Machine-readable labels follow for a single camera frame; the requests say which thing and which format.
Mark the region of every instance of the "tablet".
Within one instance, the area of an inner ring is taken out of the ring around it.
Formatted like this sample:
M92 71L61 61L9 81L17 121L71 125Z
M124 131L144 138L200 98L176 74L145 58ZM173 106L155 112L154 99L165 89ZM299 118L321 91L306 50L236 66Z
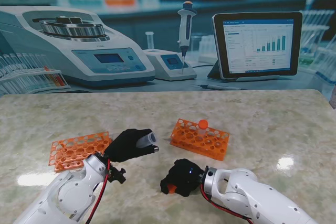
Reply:
M216 14L212 21L222 79L296 75L300 12Z

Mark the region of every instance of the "orange cap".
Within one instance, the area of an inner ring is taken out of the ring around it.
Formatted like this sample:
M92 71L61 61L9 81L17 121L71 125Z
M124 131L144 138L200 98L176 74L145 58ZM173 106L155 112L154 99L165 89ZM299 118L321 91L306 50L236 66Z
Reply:
M198 123L198 127L201 130L205 130L206 128L208 128L208 121L207 120L200 120Z
M174 186L173 184L168 184L167 188L168 188L170 194L174 194L175 190L177 189L177 186Z

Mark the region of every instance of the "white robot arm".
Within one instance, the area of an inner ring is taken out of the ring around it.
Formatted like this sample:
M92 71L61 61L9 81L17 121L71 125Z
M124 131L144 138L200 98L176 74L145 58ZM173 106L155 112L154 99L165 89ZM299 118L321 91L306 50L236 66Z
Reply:
M259 183L256 175L247 169L205 170L201 191L208 198L220 200L223 206L253 224L317 224L293 201L271 186ZM227 181L224 194L218 182Z
M97 153L83 160L81 171L60 173L14 224L77 224L95 201L95 186L107 174L107 166L99 156ZM123 183L124 172L113 167L109 181Z

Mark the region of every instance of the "black glove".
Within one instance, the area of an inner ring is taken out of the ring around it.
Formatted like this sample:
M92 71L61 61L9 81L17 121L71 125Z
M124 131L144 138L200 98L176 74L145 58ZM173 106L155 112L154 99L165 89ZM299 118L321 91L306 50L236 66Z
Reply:
M168 194L171 185L176 187L175 193L188 197L201 183L204 171L187 159L178 159L169 170L168 175L161 180L161 192Z
M145 148L137 148L137 141L143 136L151 133L152 130L128 129L123 131L110 145L106 148L104 156L111 159L112 162L124 162L131 158L154 153L155 145Z

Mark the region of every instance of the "granite table surface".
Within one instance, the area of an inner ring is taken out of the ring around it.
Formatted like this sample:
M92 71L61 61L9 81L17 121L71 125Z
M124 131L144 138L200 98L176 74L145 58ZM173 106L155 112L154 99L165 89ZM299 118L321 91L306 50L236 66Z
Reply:
M170 145L179 118L207 119L229 132L224 161ZM55 178L48 166L53 141L129 128L151 128L160 151L115 164L127 180L108 183L91 223L246 223L214 208L198 190L186 198L161 193L160 180L179 158L201 168L248 168L318 223L335 223L336 118L314 90L6 95L0 99L0 222L12 223Z

